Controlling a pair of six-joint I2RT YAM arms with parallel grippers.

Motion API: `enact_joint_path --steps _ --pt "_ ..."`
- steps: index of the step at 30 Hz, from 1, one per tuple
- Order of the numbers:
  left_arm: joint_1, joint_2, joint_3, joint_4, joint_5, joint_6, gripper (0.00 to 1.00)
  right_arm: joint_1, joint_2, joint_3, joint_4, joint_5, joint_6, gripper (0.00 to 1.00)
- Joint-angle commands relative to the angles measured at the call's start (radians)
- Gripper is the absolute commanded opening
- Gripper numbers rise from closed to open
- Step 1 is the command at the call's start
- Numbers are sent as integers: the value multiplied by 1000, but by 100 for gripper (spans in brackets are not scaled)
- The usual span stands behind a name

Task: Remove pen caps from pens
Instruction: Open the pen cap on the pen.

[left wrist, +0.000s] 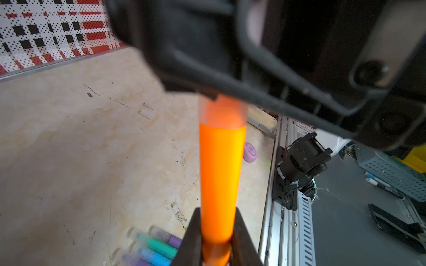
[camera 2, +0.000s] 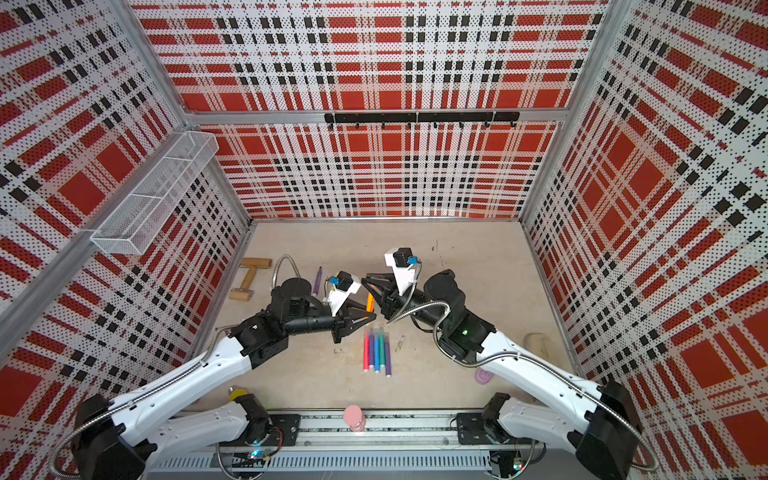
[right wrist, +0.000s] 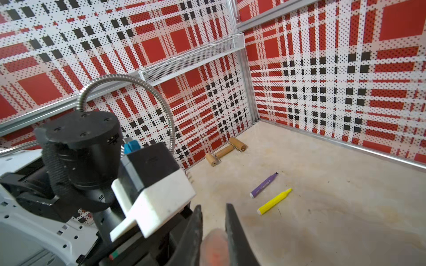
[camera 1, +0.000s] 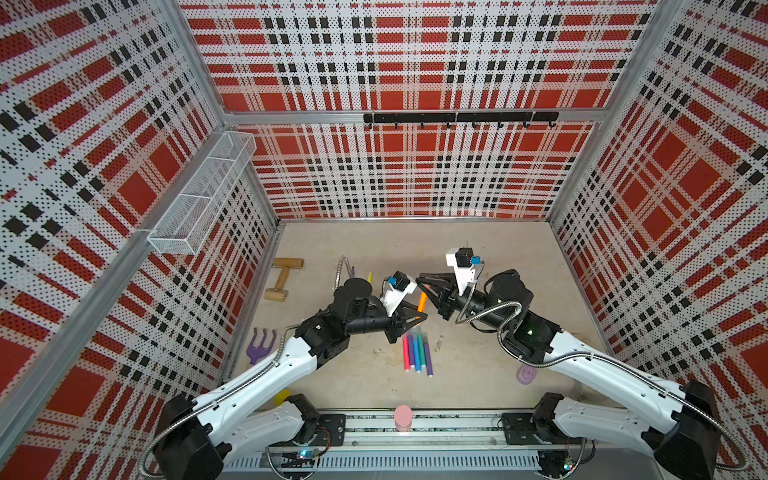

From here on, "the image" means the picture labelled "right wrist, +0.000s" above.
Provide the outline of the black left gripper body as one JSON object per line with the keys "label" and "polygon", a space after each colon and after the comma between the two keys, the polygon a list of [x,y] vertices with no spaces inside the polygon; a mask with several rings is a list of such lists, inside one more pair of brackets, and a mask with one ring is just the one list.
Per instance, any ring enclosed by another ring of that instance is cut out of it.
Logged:
{"label": "black left gripper body", "polygon": [[118,239],[110,236],[121,225],[125,214],[119,206],[94,213],[99,239],[92,250],[78,258],[80,266],[166,266],[174,254],[193,214],[189,207],[174,215],[166,224],[145,238],[138,225],[131,226]]}

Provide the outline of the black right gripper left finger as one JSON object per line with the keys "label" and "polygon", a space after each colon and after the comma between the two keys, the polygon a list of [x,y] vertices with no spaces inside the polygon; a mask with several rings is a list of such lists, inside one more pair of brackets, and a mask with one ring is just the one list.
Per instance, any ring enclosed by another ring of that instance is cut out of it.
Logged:
{"label": "black right gripper left finger", "polygon": [[181,241],[166,264],[167,266],[199,266],[200,246],[203,240],[203,213],[200,205],[195,206]]}

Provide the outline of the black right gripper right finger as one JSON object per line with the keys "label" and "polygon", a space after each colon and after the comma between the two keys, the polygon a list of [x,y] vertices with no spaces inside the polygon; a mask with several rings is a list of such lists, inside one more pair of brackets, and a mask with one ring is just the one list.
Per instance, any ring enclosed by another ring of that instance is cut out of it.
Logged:
{"label": "black right gripper right finger", "polygon": [[231,266],[259,266],[232,204],[226,204],[225,229]]}

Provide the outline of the translucent orange pen cap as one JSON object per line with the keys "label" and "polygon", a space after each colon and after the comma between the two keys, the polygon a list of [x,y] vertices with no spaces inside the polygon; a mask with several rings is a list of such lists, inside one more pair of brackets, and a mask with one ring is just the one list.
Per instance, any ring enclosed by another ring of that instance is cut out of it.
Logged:
{"label": "translucent orange pen cap", "polygon": [[213,229],[200,246],[201,266],[229,266],[229,243],[224,230]]}

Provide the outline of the yellow marker pen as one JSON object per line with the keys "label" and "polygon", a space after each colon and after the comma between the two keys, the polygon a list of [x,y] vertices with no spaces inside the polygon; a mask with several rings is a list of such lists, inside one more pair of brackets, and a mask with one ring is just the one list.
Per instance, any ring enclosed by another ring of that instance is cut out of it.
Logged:
{"label": "yellow marker pen", "polygon": [[275,207],[277,204],[279,204],[281,201],[283,201],[285,198],[287,198],[287,196],[292,192],[292,189],[289,188],[288,190],[280,193],[279,195],[277,195],[276,197],[274,197],[273,199],[269,200],[266,204],[264,204],[263,206],[261,206],[258,210],[257,213],[259,215],[264,215],[266,212],[268,212],[270,209],[272,209],[273,207]]}

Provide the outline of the purple marker pen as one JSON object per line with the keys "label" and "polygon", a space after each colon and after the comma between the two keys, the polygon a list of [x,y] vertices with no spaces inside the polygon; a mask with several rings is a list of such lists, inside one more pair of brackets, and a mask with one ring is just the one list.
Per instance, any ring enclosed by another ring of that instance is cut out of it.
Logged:
{"label": "purple marker pen", "polygon": [[278,175],[278,172],[272,174],[266,180],[260,183],[253,191],[250,192],[250,197],[251,198],[257,197],[258,194],[260,194],[268,185],[270,185],[275,180],[277,175]]}

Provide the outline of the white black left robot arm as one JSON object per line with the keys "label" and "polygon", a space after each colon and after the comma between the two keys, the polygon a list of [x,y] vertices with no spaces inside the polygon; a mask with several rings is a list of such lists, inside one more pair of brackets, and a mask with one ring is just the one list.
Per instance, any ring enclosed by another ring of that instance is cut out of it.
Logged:
{"label": "white black left robot arm", "polygon": [[1,176],[4,223],[79,266],[196,266],[202,234],[195,191],[174,145],[123,139],[118,118],[74,111],[34,131],[41,164]]}

